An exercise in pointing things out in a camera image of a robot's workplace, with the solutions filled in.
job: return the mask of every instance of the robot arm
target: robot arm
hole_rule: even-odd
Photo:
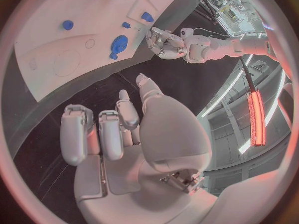
[[[148,31],[146,40],[151,49],[161,59],[183,57],[188,63],[204,63],[207,60],[218,60],[225,55],[231,57],[244,54],[266,55],[277,60],[268,38],[230,37],[221,40],[202,35],[193,35],[194,30],[184,28],[181,37],[153,27]]]

